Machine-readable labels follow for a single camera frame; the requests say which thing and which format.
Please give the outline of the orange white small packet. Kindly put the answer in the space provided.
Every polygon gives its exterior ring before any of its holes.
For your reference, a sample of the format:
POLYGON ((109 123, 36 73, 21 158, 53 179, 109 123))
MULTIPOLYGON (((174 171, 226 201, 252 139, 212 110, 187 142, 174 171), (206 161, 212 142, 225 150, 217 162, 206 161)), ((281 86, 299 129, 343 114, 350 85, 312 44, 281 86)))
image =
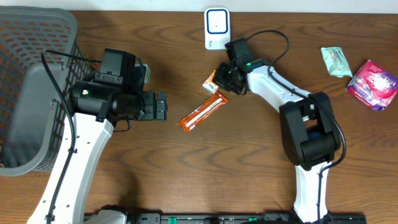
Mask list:
POLYGON ((211 94, 215 94, 219 86, 213 81, 213 78, 215 77, 216 70, 213 70, 211 75, 203 82, 202 87, 206 90, 209 91, 211 94))

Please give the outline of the orange snack bar wrapper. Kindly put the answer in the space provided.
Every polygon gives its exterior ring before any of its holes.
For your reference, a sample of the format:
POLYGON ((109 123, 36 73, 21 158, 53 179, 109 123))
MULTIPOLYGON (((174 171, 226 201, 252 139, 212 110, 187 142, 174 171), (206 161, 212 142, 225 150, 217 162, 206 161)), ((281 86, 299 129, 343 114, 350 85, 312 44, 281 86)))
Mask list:
POLYGON ((193 110, 189 115, 181 119, 177 125, 186 133, 190 133, 197 125, 207 119, 217 109, 227 104, 229 99, 220 92, 209 97, 202 105, 193 110))

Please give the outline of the mint green tissue packet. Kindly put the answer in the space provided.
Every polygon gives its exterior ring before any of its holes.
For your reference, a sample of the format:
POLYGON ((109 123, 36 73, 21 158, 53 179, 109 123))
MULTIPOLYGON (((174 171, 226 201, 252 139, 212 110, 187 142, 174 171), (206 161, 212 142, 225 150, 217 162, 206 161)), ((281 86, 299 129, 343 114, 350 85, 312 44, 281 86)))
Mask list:
POLYGON ((322 47, 321 53, 326 69, 331 76, 338 78, 353 77, 341 47, 322 47))

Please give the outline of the purple snack packet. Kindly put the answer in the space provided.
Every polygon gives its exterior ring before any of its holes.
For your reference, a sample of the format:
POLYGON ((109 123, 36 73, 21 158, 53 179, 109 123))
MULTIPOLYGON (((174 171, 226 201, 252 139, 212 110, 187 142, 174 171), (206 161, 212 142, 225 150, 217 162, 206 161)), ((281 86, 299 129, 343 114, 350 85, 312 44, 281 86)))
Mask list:
POLYGON ((346 91, 372 110, 381 111, 397 94, 397 77, 368 60, 349 82, 346 91))

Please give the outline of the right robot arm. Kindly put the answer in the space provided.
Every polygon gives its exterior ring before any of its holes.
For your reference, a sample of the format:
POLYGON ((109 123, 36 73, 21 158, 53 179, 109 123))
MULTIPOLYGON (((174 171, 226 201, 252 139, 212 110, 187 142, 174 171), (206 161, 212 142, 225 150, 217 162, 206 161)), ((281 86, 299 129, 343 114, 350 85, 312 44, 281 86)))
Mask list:
POLYGON ((290 83, 272 63, 256 59, 244 38, 225 48, 229 62, 220 64, 213 81, 238 95, 251 91, 279 113, 284 152, 295 167, 294 212, 303 223, 323 223, 328 214, 327 175, 341 146, 329 97, 290 83))

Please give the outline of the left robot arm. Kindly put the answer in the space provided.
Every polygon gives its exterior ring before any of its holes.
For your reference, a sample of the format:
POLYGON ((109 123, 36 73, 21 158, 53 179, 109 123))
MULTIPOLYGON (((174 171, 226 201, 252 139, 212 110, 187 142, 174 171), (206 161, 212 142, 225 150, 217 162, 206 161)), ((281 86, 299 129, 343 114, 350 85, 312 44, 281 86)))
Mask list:
POLYGON ((120 121, 165 121, 166 94, 145 91, 149 67, 134 54, 107 48, 101 67, 68 89, 62 143, 44 194, 29 223, 131 223, 129 212, 107 205, 85 217, 99 159, 120 121))

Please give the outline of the white barcode scanner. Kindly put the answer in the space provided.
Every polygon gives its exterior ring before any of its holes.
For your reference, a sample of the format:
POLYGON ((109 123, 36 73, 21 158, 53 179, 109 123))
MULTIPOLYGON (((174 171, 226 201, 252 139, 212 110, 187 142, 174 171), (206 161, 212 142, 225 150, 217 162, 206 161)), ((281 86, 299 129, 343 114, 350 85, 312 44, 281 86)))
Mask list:
POLYGON ((224 7, 211 7, 204 12, 205 48, 221 50, 231 41, 230 13, 224 7))

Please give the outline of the grey plastic mesh basket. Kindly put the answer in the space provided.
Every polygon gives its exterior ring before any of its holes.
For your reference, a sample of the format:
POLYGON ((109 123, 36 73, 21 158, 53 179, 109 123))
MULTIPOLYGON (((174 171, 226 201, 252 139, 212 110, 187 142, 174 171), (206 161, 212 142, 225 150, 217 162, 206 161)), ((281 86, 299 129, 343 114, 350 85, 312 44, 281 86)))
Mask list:
POLYGON ((66 92, 90 72, 78 23, 63 9, 1 7, 1 175, 50 172, 65 110, 40 57, 66 92))

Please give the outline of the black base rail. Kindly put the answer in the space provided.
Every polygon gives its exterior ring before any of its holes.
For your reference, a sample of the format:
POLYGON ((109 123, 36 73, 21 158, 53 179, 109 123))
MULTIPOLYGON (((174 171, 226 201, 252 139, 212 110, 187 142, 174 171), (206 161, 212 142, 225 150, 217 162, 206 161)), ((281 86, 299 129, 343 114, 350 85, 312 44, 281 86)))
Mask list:
POLYGON ((159 213, 128 214, 115 210, 102 210, 97 215, 85 217, 93 224, 239 224, 239 223, 300 223, 298 216, 287 212, 245 215, 181 215, 159 213))

